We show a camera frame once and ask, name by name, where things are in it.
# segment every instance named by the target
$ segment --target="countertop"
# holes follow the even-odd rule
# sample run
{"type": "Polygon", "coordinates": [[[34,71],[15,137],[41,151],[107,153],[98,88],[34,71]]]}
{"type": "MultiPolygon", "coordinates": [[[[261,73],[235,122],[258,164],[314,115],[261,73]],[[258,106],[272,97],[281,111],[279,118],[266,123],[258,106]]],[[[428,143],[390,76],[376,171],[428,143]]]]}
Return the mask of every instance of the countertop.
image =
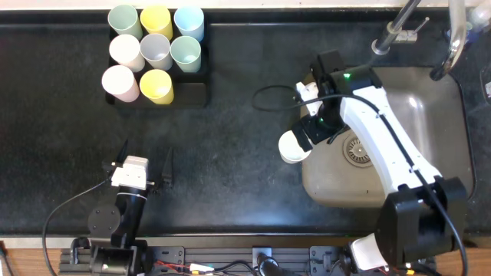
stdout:
{"type": "MultiPolygon", "coordinates": [[[[52,209],[104,179],[101,161],[126,138],[129,154],[157,163],[174,149],[174,187],[149,197],[140,235],[372,232],[378,209],[317,204],[302,186],[301,164],[281,160],[278,139],[299,110],[259,112],[251,107],[251,96],[265,85],[294,85],[318,52],[332,49],[350,66],[435,65],[447,49],[441,34],[447,12],[419,11],[410,26],[427,13],[435,16],[418,42],[394,45],[379,58],[370,44],[396,11],[289,11],[288,20],[266,11],[234,12],[206,13],[211,98],[198,110],[118,110],[104,101],[105,11],[41,17],[3,12],[0,235],[40,235],[52,209]]],[[[452,72],[463,91],[476,176],[466,216],[466,231],[473,235],[491,231],[491,106],[479,80],[491,62],[490,45],[491,35],[483,35],[452,72]]],[[[290,96],[280,104],[289,104],[290,96]]],[[[51,221],[49,233],[86,235],[90,211],[113,202],[116,192],[105,185],[70,203],[51,221]]]]}

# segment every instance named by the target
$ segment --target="white cup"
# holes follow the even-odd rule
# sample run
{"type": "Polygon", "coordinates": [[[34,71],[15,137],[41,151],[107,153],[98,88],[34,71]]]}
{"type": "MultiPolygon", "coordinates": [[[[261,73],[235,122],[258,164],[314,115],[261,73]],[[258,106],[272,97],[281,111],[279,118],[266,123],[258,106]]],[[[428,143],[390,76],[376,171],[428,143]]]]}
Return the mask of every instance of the white cup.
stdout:
{"type": "Polygon", "coordinates": [[[134,73],[145,67],[145,60],[140,54],[140,42],[133,35],[115,37],[109,45],[109,54],[118,64],[130,68],[134,73]]]}
{"type": "Polygon", "coordinates": [[[102,87],[123,102],[132,102],[140,95],[133,72],[123,65],[109,67],[102,75],[102,87]]]}
{"type": "Polygon", "coordinates": [[[311,150],[304,152],[304,150],[298,145],[297,138],[291,130],[283,133],[278,142],[279,153],[282,156],[283,161],[288,164],[295,164],[302,161],[310,155],[311,150]]]}
{"type": "Polygon", "coordinates": [[[201,67],[201,45],[195,38],[176,38],[170,45],[170,55],[183,72],[196,73],[201,67]]]}
{"type": "Polygon", "coordinates": [[[138,13],[130,5],[118,5],[109,11],[107,22],[119,35],[133,35],[138,40],[143,36],[138,13]]]}
{"type": "Polygon", "coordinates": [[[163,34],[149,34],[140,43],[141,55],[155,69],[164,71],[172,67],[170,42],[163,34]]]}
{"type": "Polygon", "coordinates": [[[197,41],[201,41],[205,36],[205,15],[201,8],[178,8],[174,14],[174,23],[182,35],[190,36],[197,41]]]}

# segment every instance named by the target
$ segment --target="wooden floor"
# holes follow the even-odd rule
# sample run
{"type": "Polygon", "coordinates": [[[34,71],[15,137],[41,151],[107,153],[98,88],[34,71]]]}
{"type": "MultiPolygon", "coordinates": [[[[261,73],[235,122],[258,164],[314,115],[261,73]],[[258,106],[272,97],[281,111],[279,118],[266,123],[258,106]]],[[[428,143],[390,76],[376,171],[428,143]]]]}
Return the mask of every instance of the wooden floor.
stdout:
{"type": "MultiPolygon", "coordinates": [[[[41,249],[11,249],[8,250],[9,260],[14,273],[17,276],[36,275],[49,276],[48,269],[44,264],[44,257],[41,249]]],[[[54,269],[57,271],[60,259],[59,249],[48,250],[48,256],[54,269]]],[[[491,275],[491,249],[467,249],[470,271],[469,276],[491,275]]],[[[440,255],[437,257],[438,271],[443,275],[460,275],[462,264],[458,251],[440,255]]],[[[4,276],[9,276],[5,264],[2,260],[2,270],[4,276]]]]}

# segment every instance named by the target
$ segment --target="cup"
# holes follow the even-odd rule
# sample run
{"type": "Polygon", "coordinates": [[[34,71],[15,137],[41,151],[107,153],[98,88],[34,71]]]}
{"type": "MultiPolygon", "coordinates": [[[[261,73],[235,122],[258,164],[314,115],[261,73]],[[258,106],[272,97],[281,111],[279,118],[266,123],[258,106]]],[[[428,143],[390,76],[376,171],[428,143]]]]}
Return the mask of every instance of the cup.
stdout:
{"type": "Polygon", "coordinates": [[[104,72],[102,87],[109,94],[127,103],[136,100],[140,94],[133,72],[123,65],[114,65],[104,72]]]}
{"type": "Polygon", "coordinates": [[[122,34],[115,37],[109,45],[109,55],[134,73],[145,67],[145,60],[140,54],[140,42],[133,35],[122,34]]]}
{"type": "Polygon", "coordinates": [[[201,67],[201,45],[194,38],[176,38],[170,45],[170,55],[183,72],[196,73],[201,67]]]}
{"type": "Polygon", "coordinates": [[[291,130],[283,133],[278,142],[279,153],[282,156],[283,161],[288,164],[295,164],[310,155],[311,150],[304,152],[304,150],[298,145],[297,138],[291,130]]]}
{"type": "Polygon", "coordinates": [[[118,5],[110,10],[107,22],[119,35],[133,35],[138,40],[143,36],[137,10],[130,5],[118,5]]]}
{"type": "Polygon", "coordinates": [[[161,34],[169,40],[172,39],[172,22],[166,6],[152,5],[144,8],[140,20],[149,34],[161,34]]]}
{"type": "Polygon", "coordinates": [[[170,76],[159,69],[150,70],[141,77],[140,89],[155,104],[170,104],[174,100],[170,76]]]}
{"type": "Polygon", "coordinates": [[[182,7],[174,14],[174,23],[182,35],[201,41],[205,36],[205,15],[201,8],[182,7]]]}
{"type": "Polygon", "coordinates": [[[149,34],[140,44],[141,55],[155,69],[169,70],[172,67],[170,42],[162,34],[149,34]]]}

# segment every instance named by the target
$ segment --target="sink drain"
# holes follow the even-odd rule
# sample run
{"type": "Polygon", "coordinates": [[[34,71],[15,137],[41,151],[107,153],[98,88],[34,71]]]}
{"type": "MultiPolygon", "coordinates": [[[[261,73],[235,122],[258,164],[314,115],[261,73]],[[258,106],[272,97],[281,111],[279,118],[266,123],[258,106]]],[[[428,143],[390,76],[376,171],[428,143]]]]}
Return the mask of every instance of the sink drain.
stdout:
{"type": "Polygon", "coordinates": [[[344,140],[343,153],[346,160],[353,166],[366,168],[372,165],[367,151],[354,133],[351,133],[346,140],[344,140]]]}

